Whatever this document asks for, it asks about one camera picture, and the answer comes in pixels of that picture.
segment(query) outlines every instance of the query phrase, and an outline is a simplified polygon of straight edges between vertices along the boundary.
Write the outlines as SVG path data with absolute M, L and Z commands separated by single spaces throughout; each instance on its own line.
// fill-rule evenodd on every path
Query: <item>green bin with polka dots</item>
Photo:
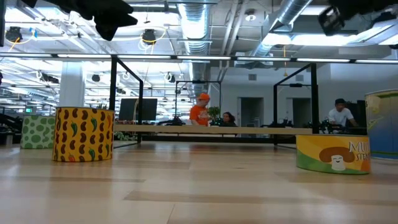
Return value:
M 22 149 L 52 149 L 54 142 L 54 116 L 24 116 Z

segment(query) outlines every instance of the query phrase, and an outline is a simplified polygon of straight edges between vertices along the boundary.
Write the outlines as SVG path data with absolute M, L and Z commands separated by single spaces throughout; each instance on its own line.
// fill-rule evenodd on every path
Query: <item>white t-shirt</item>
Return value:
M 351 114 L 351 111 L 347 108 L 344 108 L 341 112 L 337 111 L 336 108 L 329 112 L 329 120 L 336 122 L 336 124 L 340 124 L 343 127 L 346 126 L 347 119 L 353 119 L 354 116 Z

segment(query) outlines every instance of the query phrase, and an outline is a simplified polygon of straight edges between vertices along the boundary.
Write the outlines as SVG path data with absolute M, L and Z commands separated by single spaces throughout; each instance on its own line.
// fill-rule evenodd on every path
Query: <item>cylindrical fabric bin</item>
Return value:
M 296 136 L 297 167 L 332 174 L 371 171 L 367 136 L 311 134 Z
M 366 120 L 372 156 L 398 159 L 398 90 L 367 94 Z
M 57 108 L 52 158 L 62 162 L 112 159 L 114 111 Z
M 25 115 L 22 125 L 22 149 L 52 149 L 54 116 Z

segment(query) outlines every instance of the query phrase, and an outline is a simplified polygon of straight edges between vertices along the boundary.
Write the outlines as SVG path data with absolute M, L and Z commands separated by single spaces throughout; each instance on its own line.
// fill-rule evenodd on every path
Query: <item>person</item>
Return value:
M 193 125 L 201 125 L 208 126 L 210 116 L 207 112 L 207 104 L 210 101 L 210 96 L 206 93 L 202 93 L 198 100 L 197 104 L 191 108 L 189 119 L 191 120 Z
M 223 114 L 223 122 L 220 124 L 221 127 L 236 127 L 235 117 L 230 112 Z
M 337 99 L 335 106 L 336 108 L 329 112 L 329 122 L 331 124 L 339 124 L 345 127 L 348 119 L 354 127 L 358 127 L 353 114 L 346 108 L 346 101 L 344 99 Z

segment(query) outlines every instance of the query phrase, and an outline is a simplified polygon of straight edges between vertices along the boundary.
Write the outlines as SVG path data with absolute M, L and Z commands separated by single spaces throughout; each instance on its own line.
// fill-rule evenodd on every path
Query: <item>yellow bin with bean pattern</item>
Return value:
M 114 111 L 57 108 L 52 159 L 92 162 L 112 159 Z

